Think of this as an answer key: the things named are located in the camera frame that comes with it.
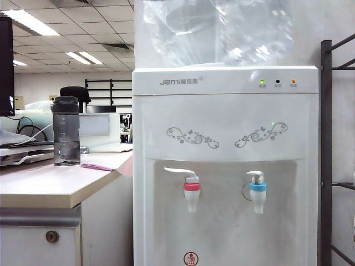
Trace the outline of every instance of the keyhole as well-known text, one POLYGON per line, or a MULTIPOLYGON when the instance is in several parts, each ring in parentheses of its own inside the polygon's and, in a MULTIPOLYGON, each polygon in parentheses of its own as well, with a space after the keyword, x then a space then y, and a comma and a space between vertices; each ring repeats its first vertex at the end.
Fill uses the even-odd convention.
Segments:
POLYGON ((55 243, 59 240, 59 234, 56 231, 48 231, 45 238, 49 243, 55 243))

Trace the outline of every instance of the hot water tap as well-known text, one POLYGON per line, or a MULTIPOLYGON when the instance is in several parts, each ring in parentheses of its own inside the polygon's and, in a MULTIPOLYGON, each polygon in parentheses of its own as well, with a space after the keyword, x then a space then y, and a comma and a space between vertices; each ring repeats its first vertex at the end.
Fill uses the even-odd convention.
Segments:
POLYGON ((175 169, 164 167, 164 170, 171 173, 184 173, 186 174, 184 183, 184 197, 187 201, 187 210, 191 213, 197 210, 197 201, 201 195, 199 177, 194 171, 186 169, 175 169))
POLYGON ((250 171, 246 173, 252 176, 250 187, 250 197, 254 204, 255 213, 263 213, 263 208, 266 200, 267 185, 264 183, 264 173, 261 171, 250 171))

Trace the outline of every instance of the gray tumbler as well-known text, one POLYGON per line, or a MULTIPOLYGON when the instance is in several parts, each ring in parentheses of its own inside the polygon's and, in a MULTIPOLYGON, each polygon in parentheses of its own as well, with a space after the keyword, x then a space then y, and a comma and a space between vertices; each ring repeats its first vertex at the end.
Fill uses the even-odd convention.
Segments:
POLYGON ((80 164, 78 98, 59 96, 53 102, 54 164, 80 164))

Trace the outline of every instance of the black metal rack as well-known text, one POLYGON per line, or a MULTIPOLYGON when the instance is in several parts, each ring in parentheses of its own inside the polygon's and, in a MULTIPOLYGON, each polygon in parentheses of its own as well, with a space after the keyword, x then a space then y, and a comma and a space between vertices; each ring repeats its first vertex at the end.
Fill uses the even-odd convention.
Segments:
POLYGON ((355 190, 353 183, 332 182, 332 71, 355 70, 352 59, 341 66, 332 67, 332 51, 355 39, 355 34, 332 45, 331 40, 321 43, 321 265, 332 265, 332 251, 349 265, 355 266, 350 258, 332 244, 332 187, 355 190))
POLYGON ((109 99, 110 100, 110 105, 115 106, 118 108, 132 108, 132 105, 113 105, 114 104, 114 99, 132 99, 131 96, 123 96, 123 97, 114 97, 113 92, 114 91, 132 91, 132 88, 127 88, 127 89, 114 89, 114 84, 113 82, 132 82, 132 80, 88 80, 85 79, 85 88, 88 89, 88 91, 109 91, 110 92, 110 97, 91 97, 91 99, 109 99), (109 88, 108 89, 89 89, 89 83, 109 83, 109 88))

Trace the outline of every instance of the office chair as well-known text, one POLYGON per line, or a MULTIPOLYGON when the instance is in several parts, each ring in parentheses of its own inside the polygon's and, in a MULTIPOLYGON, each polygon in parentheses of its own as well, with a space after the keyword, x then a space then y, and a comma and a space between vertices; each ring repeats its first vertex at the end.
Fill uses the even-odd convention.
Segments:
POLYGON ((63 87, 60 89, 61 96, 77 97, 79 101, 79 112, 84 112, 84 103, 91 102, 89 91, 87 88, 78 86, 63 87))

